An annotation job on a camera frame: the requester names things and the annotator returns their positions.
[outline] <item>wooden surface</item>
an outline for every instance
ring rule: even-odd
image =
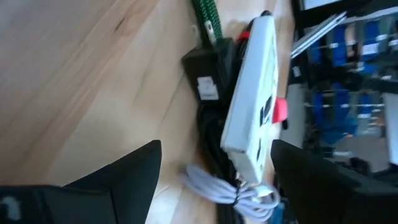
[[[284,96],[289,1],[217,5],[232,37],[264,9],[274,13]],[[189,0],[0,1],[0,184],[67,184],[160,139],[147,222],[213,223],[214,205],[178,181],[181,165],[200,160],[197,103],[180,66],[194,22]]]

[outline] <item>green braided cable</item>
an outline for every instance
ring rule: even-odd
[[[205,47],[211,46],[205,29],[206,21],[211,22],[216,39],[223,38],[220,18],[218,16],[217,6],[214,0],[192,0],[192,6],[197,16],[203,45]]]

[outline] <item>black power adapter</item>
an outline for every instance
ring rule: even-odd
[[[200,103],[229,105],[238,77],[235,56],[233,39],[224,38],[211,48],[195,48],[182,57],[185,73]]]

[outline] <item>power cord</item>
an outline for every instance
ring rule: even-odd
[[[201,105],[197,123],[203,153],[212,176],[197,166],[187,166],[181,181],[196,194],[217,203],[218,223],[241,224],[243,216],[266,221],[280,201],[278,191],[262,183],[241,185],[228,155],[220,148],[226,111],[221,106]]]
[[[212,202],[230,204],[242,216],[255,222],[268,220],[280,202],[278,191],[267,183],[254,187],[246,183],[237,188],[193,165],[187,166],[181,180],[196,194]]]

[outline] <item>power strip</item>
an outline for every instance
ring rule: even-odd
[[[278,86],[275,21],[255,18],[225,122],[221,147],[243,179],[262,182]]]

